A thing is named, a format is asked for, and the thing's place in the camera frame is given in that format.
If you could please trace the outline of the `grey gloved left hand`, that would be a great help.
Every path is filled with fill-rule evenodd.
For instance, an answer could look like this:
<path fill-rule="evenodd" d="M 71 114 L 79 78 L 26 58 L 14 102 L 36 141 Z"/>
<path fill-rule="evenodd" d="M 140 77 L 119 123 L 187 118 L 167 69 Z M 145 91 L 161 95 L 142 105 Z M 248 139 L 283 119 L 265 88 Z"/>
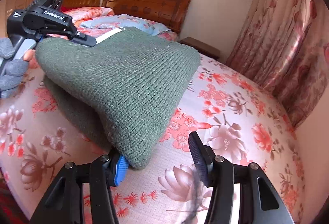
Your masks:
<path fill-rule="evenodd" d="M 23 81 L 29 63 L 35 54 L 34 49 L 27 50 L 21 58 L 9 61 L 5 66 L 5 74 L 1 76 L 1 99 L 14 95 Z M 14 55 L 14 47 L 9 38 L 1 38 L 1 57 L 4 60 Z"/>

